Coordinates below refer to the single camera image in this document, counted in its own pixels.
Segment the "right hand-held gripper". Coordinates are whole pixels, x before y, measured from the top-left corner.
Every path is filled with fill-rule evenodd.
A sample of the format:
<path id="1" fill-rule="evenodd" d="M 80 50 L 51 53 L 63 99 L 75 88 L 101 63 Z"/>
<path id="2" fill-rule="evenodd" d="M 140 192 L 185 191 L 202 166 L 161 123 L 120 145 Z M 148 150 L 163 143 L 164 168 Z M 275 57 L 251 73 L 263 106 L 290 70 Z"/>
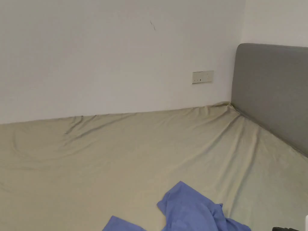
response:
<path id="1" fill-rule="evenodd" d="M 298 230 L 286 227 L 273 227 L 272 231 L 298 231 Z M 308 215 L 305 217 L 305 231 L 308 231 Z"/>

